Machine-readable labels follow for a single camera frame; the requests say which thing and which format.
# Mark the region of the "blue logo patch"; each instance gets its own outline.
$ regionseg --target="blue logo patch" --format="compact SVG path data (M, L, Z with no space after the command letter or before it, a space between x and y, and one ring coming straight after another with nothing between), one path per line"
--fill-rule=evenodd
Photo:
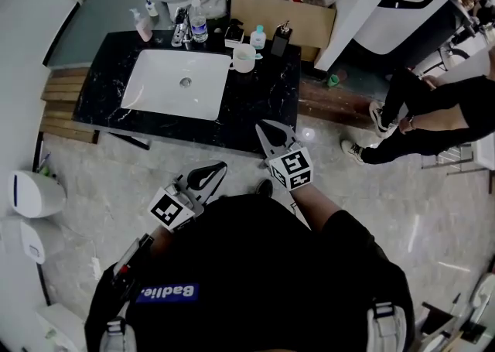
M200 285L185 283L145 287L136 300L138 304L148 302L192 302L198 300Z

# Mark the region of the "cardboard box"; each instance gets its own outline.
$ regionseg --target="cardboard box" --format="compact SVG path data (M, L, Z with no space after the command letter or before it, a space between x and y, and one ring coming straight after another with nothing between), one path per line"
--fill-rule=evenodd
M314 61L319 50L328 46L336 10L289 0L232 0L230 13L244 23L246 36L256 25L263 25L267 39L289 20L293 29L290 43L302 47L302 60Z

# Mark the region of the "sink drain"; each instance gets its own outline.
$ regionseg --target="sink drain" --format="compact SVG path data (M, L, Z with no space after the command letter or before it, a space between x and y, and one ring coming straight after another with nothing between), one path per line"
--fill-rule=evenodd
M180 81L179 85L180 85L181 88L189 88L192 83L193 83L193 81L189 77L184 77Z

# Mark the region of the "black marble countertop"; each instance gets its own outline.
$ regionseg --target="black marble countertop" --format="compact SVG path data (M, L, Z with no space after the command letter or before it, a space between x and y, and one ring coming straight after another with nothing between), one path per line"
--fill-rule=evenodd
M122 97L139 53L146 49L175 49L172 32L154 31L144 43L137 32L109 33L84 81L73 120L95 129L123 135L153 135L261 153L254 126L268 118L295 128L299 100L301 50L288 46L283 58L270 55L267 40L262 60L250 73L230 70L218 119L206 121L177 115L121 108ZM231 54L221 34L210 34L195 50Z

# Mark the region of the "black soap dispenser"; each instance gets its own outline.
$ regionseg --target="black soap dispenser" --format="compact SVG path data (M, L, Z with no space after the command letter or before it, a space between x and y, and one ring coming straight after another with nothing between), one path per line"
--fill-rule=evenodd
M292 29L288 27L288 21L277 26L273 35L273 44L271 45L271 54L282 57L291 39Z

